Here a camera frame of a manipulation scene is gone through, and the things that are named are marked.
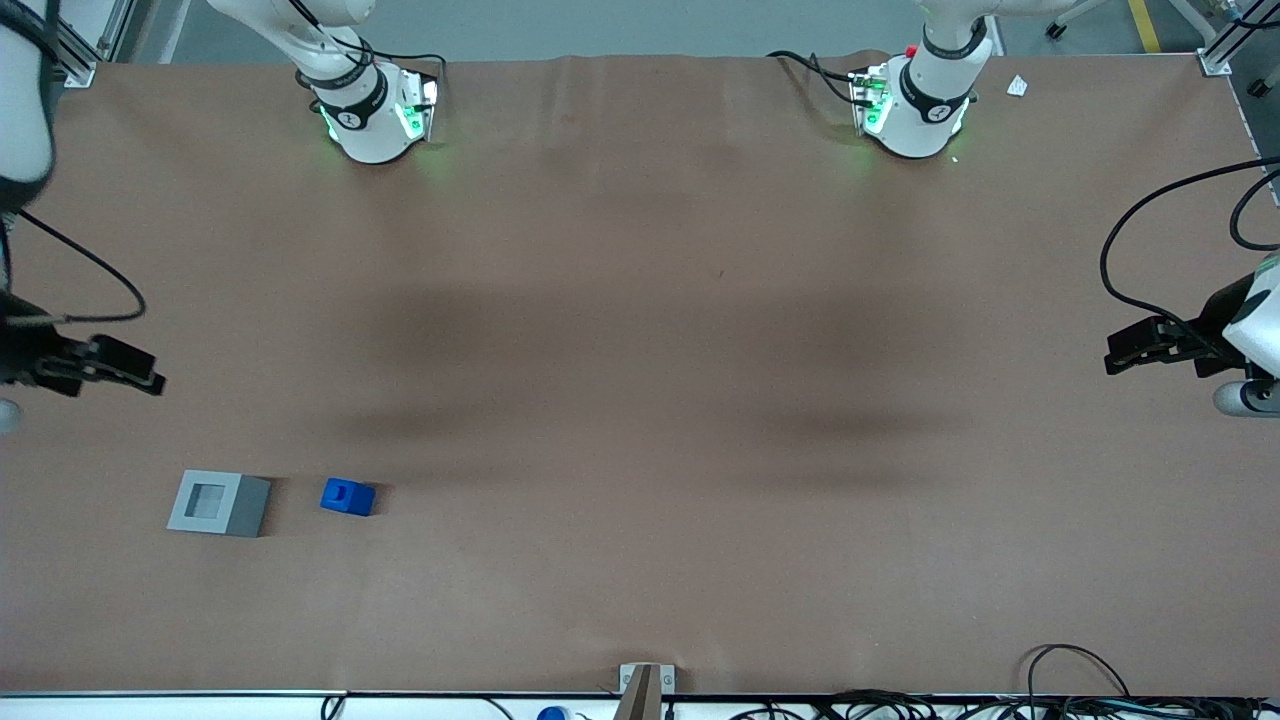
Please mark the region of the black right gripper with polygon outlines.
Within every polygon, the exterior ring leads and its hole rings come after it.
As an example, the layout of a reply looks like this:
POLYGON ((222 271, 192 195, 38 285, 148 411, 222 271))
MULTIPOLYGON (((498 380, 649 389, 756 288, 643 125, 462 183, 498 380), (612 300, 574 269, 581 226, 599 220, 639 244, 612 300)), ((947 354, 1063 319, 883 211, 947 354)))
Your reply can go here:
POLYGON ((109 383, 157 397, 166 388, 166 377, 155 372, 154 365, 154 355, 114 337, 73 340, 51 325, 18 325, 9 320, 1 324, 3 386, 28 386, 78 397, 84 383, 109 383), (104 366, 88 366, 93 354, 104 366))

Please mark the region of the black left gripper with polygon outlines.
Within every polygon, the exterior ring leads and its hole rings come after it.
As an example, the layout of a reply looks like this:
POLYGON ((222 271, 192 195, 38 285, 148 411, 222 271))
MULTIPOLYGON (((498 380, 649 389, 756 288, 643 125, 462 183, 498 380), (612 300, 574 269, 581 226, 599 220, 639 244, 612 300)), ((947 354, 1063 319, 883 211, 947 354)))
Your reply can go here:
POLYGON ((1222 337, 1222 332, 1244 304, 1252 281, 1253 275, 1243 275, 1208 296, 1199 314, 1188 322, 1198 340, 1190 336, 1183 340, 1180 327, 1164 316, 1147 316, 1114 332, 1107 338, 1105 373, 1119 375, 1138 366, 1187 361, 1192 361, 1201 379, 1243 370, 1244 355, 1222 337))

